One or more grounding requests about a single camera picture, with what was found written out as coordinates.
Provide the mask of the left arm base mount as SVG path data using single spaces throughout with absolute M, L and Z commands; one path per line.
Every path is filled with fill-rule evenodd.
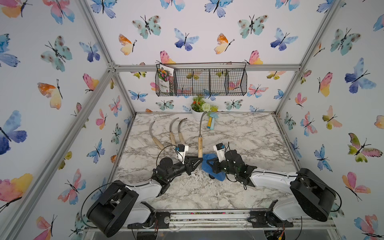
M 146 202 L 134 205 L 125 226 L 129 229 L 168 229 L 171 222 L 171 213 L 157 211 Z

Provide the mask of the blue microfiber rag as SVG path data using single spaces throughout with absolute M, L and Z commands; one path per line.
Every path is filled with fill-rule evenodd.
M 209 166 L 207 164 L 207 160 L 218 158 L 216 154 L 204 154 L 203 155 L 203 163 L 202 163 L 202 170 L 206 172 L 207 174 L 209 172 L 217 174 L 217 178 L 214 180 L 218 180 L 223 182 L 226 179 L 226 174 L 218 168 L 218 165 L 216 166 Z

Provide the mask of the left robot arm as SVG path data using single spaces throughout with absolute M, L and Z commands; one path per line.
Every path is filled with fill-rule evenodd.
M 105 184 L 104 192 L 80 219 L 86 227 L 98 229 L 108 238 L 122 227 L 158 230 L 170 215 L 158 214 L 148 201 L 163 195 L 176 177 L 190 175 L 202 162 L 203 158 L 196 156 L 186 156 L 176 164 L 163 158 L 144 183 L 125 184 L 116 180 Z

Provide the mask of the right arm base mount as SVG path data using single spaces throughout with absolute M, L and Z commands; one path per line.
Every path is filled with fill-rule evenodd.
M 252 224 L 253 228 L 293 228 L 293 223 L 286 220 L 283 221 L 273 213 L 273 207 L 277 202 L 278 200 L 273 201 L 266 210 L 250 211 L 250 216 L 247 218 L 247 221 Z

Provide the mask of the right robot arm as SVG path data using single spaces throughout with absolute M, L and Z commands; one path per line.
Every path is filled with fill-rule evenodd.
M 214 178 L 220 174 L 233 175 L 244 188 L 270 188 L 290 194 L 288 199 L 272 201 L 265 213 L 269 225 L 277 226 L 300 217 L 326 222 L 335 199 L 339 197 L 309 169 L 301 168 L 296 173 L 263 170 L 245 164 L 235 150 L 219 150 L 213 157 L 208 157 L 204 165 L 204 171 Z

